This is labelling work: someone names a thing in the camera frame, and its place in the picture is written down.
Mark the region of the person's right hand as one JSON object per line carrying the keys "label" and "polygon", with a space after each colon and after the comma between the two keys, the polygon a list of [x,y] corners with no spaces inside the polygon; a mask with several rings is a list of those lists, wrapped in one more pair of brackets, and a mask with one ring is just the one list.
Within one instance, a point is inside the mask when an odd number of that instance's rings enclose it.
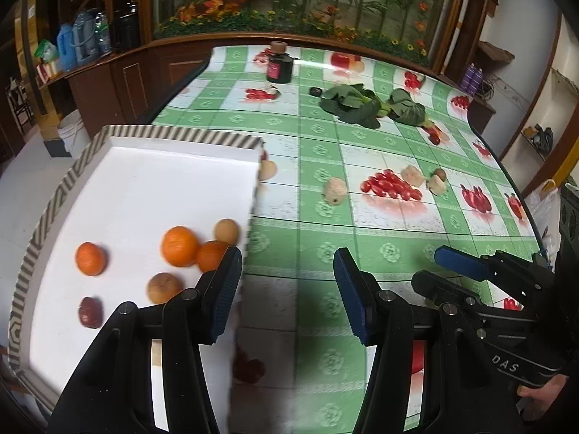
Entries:
{"label": "person's right hand", "polygon": [[545,414],[566,385],[567,380],[568,377],[566,375],[558,374],[541,388],[529,388],[519,385],[517,387],[517,395],[528,400],[523,408],[523,418],[536,420]]}

